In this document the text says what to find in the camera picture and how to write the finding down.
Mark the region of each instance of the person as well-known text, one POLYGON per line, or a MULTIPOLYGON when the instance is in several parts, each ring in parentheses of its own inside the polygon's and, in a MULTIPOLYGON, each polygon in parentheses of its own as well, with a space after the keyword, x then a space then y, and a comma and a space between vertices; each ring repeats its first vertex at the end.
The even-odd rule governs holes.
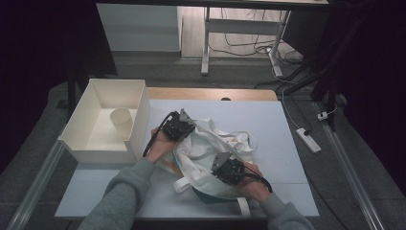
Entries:
MULTIPOLYGON (((83 220, 79 229, 131 229, 150 187, 150 177, 157 168, 155 163, 176 145, 177 143, 169 141, 165 134, 159 131, 148 155, 142 157, 133 167, 121 170, 109 182, 103 199, 83 220)), ((261 175, 256 165, 246 163, 246 166, 261 175)), ((267 216, 269 230, 314 229, 292 203, 282 203, 277 195, 271 194, 257 180, 244 177, 237 184, 237 188, 259 203, 267 216)))

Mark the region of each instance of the wooden floor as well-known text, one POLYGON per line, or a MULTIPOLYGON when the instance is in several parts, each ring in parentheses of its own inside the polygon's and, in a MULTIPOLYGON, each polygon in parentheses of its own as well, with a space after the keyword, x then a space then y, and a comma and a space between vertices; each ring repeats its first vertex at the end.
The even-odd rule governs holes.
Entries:
MULTIPOLYGON (((204 43, 205 9, 198 7, 181 8, 182 29, 182 58, 201 58, 204 43)), ((240 20, 279 21, 280 11, 247 10, 247 9, 221 9, 211 8, 211 18, 227 18, 240 20)), ((273 44, 272 35, 256 34, 210 34, 209 45, 211 58, 268 58, 265 54, 255 54, 256 48, 273 44)), ((293 49, 285 43, 280 45, 280 52, 286 53, 293 49)))

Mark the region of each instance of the sweatshirt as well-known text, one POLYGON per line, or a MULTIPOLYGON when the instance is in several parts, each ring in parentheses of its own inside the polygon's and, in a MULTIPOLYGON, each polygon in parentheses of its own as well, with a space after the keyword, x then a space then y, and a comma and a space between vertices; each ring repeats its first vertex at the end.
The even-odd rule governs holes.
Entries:
MULTIPOLYGON (((135 216, 150 187, 157 167, 142 158, 131 168, 122 169, 107 185, 103 199, 83 220, 79 229, 131 229, 135 216)), ((267 216, 268 229, 314 229, 292 203, 284 204, 276 194, 259 205, 267 216)))

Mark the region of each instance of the white box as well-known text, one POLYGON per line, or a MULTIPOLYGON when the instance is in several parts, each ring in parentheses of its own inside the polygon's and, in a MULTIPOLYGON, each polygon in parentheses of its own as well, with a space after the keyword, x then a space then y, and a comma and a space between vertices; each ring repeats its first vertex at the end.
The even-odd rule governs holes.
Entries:
POLYGON ((80 163, 135 163, 144 151, 148 114, 144 80, 91 79, 58 140, 80 163), (119 107, 128 108, 133 121, 126 140, 110 121, 119 107))

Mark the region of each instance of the white wall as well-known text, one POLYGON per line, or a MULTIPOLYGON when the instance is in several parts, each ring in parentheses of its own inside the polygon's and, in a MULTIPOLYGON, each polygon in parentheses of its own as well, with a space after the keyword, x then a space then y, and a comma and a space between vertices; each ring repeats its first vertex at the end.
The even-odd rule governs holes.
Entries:
POLYGON ((180 51, 178 7, 97 6, 111 51, 180 51))

